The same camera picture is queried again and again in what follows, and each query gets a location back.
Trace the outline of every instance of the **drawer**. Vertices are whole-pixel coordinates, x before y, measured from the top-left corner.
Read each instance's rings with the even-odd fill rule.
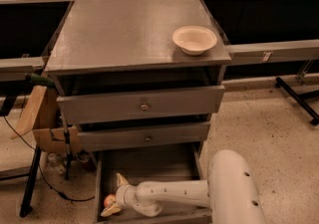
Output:
[[[210,122],[79,132],[86,151],[205,141]]]
[[[59,97],[68,123],[218,112],[224,86]]]
[[[132,209],[125,209],[107,218],[101,217],[104,198],[117,191],[117,172],[125,176],[131,185],[143,181],[199,180],[198,157],[191,143],[101,151],[97,170],[95,223],[211,223],[210,210],[171,202],[164,202],[162,213],[154,218]]]
[[[169,68],[58,77],[61,96],[216,85],[220,67]]]

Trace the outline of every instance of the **table leg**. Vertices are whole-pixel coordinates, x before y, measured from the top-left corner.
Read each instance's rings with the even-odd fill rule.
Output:
[[[18,95],[19,92],[11,92],[10,94],[7,94],[2,107],[0,107],[0,116],[9,115],[9,112],[11,108],[14,106],[14,103],[16,102]]]
[[[302,95],[296,94],[281,78],[276,78],[277,85],[276,87],[282,87],[299,105],[301,105],[312,117],[311,124],[319,124],[319,115],[318,113],[309,107],[309,105],[302,99]]]
[[[0,181],[29,176],[30,166],[0,171]]]
[[[22,205],[21,205],[20,217],[25,217],[32,211],[32,207],[30,203],[31,203],[31,198],[33,194],[33,189],[36,183],[37,171],[38,171],[38,167],[40,163],[40,156],[41,156],[41,149],[37,145],[33,155],[32,165],[30,167],[30,172],[29,172],[29,178],[28,178],[26,190],[25,190]]]

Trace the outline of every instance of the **black cable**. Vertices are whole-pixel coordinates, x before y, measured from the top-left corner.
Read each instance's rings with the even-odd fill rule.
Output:
[[[24,93],[23,103],[21,104],[20,117],[21,117],[22,111],[24,110],[24,106],[26,104],[26,100],[27,100],[27,95]]]
[[[47,185],[49,186],[49,188],[50,188],[50,189],[53,189],[54,191],[56,191],[56,192],[59,194],[59,196],[61,196],[63,199],[69,200],[69,201],[71,201],[71,202],[86,202],[86,201],[90,201],[90,200],[92,200],[92,199],[95,198],[95,196],[90,197],[90,198],[87,198],[87,199],[73,199],[73,198],[69,198],[64,192],[57,190],[55,187],[53,187],[53,186],[47,181],[47,179],[44,177],[44,174],[43,174],[43,172],[42,172],[42,169],[41,169],[40,165],[39,165],[39,170],[40,170],[40,173],[41,173],[41,176],[42,176],[43,180],[45,181],[45,183],[47,183]]]
[[[7,124],[10,126],[10,128],[24,141],[24,143],[26,143],[30,148],[32,148],[33,150],[36,150],[34,147],[32,147],[17,131],[16,129],[13,128],[13,126],[9,123],[8,119],[3,116],[4,120],[6,120]]]
[[[9,123],[9,121],[7,120],[7,118],[6,118],[5,116],[3,116],[3,117],[4,117],[4,119],[6,120],[7,124],[10,126],[10,128],[11,128],[30,148],[32,148],[33,150],[36,150],[34,147],[32,147],[32,146],[13,128],[13,126]],[[64,192],[57,190],[54,186],[52,186],[52,185],[47,181],[47,179],[44,177],[44,174],[43,174],[43,172],[42,172],[42,169],[41,169],[41,167],[40,167],[40,164],[39,164],[39,170],[40,170],[40,173],[41,173],[41,176],[42,176],[43,180],[44,180],[45,183],[49,186],[49,188],[50,188],[50,189],[53,189],[54,191],[56,191],[56,192],[59,194],[59,196],[61,196],[63,199],[69,200],[69,201],[71,201],[71,202],[86,202],[86,201],[90,201],[90,200],[92,200],[92,199],[95,198],[95,196],[90,197],[90,198],[86,198],[86,199],[73,199],[73,198],[70,198],[70,197],[68,197]]]
[[[13,107],[21,107],[22,104],[14,104]]]
[[[57,138],[57,137],[53,134],[53,132],[52,132],[51,129],[50,129],[50,136],[51,136],[51,139],[52,139],[53,141],[64,141],[64,140],[62,140],[62,139]]]

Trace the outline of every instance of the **gray cabinet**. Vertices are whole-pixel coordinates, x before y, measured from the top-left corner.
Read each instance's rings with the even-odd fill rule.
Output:
[[[186,25],[211,29],[217,34],[217,45],[197,57],[183,53],[171,36]],[[220,82],[230,61],[200,0],[75,1],[46,70],[57,86],[58,105],[67,122],[77,127],[82,146],[100,152],[97,222],[111,221],[99,214],[103,196],[115,192],[108,185],[114,183],[115,170],[157,169],[152,168],[154,161],[140,159],[141,151],[149,158],[150,152],[158,159],[164,156],[158,170],[175,166],[173,179],[200,178],[197,162],[184,155],[200,153],[211,114],[220,107],[224,92]],[[128,155],[117,159],[118,153],[125,155],[126,150]],[[106,160],[106,155],[114,159]],[[138,161],[136,157],[149,167],[132,166]],[[183,175],[189,173],[189,162],[194,164],[196,175]],[[111,181],[103,179],[105,173],[110,173]],[[147,178],[141,173],[128,174],[131,182],[138,181],[135,177]],[[168,178],[163,173],[151,177]],[[174,207],[166,219],[153,219],[152,223],[186,223],[174,213],[182,206]],[[190,219],[205,223],[205,209],[194,207],[190,211]],[[147,218],[138,217],[137,221],[143,219]]]

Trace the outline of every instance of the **drawer knob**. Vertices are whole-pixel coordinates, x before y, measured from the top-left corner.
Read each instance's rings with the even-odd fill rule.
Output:
[[[146,142],[151,141],[152,137],[150,135],[146,135]]]
[[[149,107],[148,104],[146,104],[146,103],[141,104],[141,110],[142,110],[143,112],[147,111],[149,108],[150,108],[150,107]]]

